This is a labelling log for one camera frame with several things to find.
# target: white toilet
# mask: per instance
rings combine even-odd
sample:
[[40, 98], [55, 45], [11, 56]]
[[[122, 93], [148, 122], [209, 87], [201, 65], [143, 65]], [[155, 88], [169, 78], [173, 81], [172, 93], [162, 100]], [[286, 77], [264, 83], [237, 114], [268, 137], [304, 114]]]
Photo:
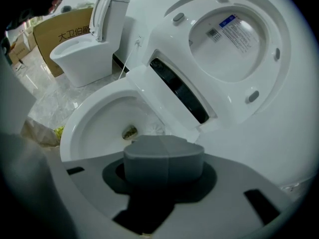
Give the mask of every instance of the white toilet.
[[50, 58], [72, 85], [83, 87], [112, 74], [112, 56], [119, 49], [130, 0], [97, 0], [91, 15], [90, 33], [56, 46]]
[[122, 151], [133, 125], [137, 136], [197, 142], [277, 185], [311, 177], [319, 136], [316, 45], [311, 33], [296, 37], [305, 23], [284, 8], [268, 0], [181, 4], [153, 29], [144, 65], [72, 114], [62, 161]]

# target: box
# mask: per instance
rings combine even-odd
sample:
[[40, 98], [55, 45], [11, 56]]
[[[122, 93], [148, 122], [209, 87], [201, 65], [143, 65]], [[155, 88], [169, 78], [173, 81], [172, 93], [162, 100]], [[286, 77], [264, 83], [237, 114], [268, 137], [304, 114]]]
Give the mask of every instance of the box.
[[27, 36], [25, 33], [22, 33], [16, 39], [14, 48], [9, 52], [9, 57], [12, 61], [12, 64], [15, 65], [17, 62], [19, 62], [19, 59], [22, 59], [29, 52], [30, 46]]
[[51, 51], [70, 38], [90, 33], [91, 14], [92, 8], [74, 10], [49, 18], [33, 28], [36, 44], [54, 77], [63, 70], [50, 59]]
[[29, 48], [30, 48], [30, 51], [33, 50], [36, 46], [36, 42], [35, 42], [35, 38], [34, 38], [34, 35], [33, 35], [33, 27], [29, 27], [25, 30], [25, 33], [26, 33], [26, 36], [27, 36], [27, 39], [28, 39], [28, 43], [29, 43]]

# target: tile floor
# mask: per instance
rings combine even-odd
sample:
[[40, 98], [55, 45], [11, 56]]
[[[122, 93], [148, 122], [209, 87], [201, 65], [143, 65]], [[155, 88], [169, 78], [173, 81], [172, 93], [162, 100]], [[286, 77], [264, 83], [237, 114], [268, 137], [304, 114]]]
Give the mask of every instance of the tile floor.
[[121, 69], [113, 62], [113, 74], [82, 88], [73, 87], [62, 74], [53, 77], [45, 64], [39, 49], [35, 47], [23, 59], [26, 67], [16, 70], [17, 77], [36, 97], [29, 116], [35, 121], [55, 129], [65, 125], [74, 110], [92, 93], [118, 79]]

